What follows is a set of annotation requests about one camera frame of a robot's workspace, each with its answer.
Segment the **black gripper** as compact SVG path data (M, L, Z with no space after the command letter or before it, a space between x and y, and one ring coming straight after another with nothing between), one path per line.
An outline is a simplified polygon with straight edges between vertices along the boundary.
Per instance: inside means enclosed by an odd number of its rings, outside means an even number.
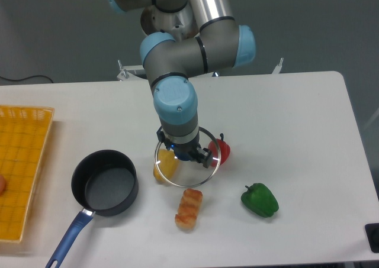
M161 144L164 144L167 150L173 151L174 155L179 160L190 160L192 162L197 162L199 164L202 164L202 166L205 168L209 168L212 164L213 153L208 148L200 147L199 134L197 134L191 141L184 144L174 143L173 140L165 135L162 126L159 127L156 134L158 141Z

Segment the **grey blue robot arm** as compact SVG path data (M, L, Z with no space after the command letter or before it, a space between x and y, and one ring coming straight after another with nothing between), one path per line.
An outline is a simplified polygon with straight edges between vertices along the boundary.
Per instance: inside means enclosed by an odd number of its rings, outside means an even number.
M199 143L198 100L190 78L250 63L251 29L236 23L228 0L109 0L120 11L151 11L153 31L140 58L161 128L158 140L177 158L209 167L213 153Z

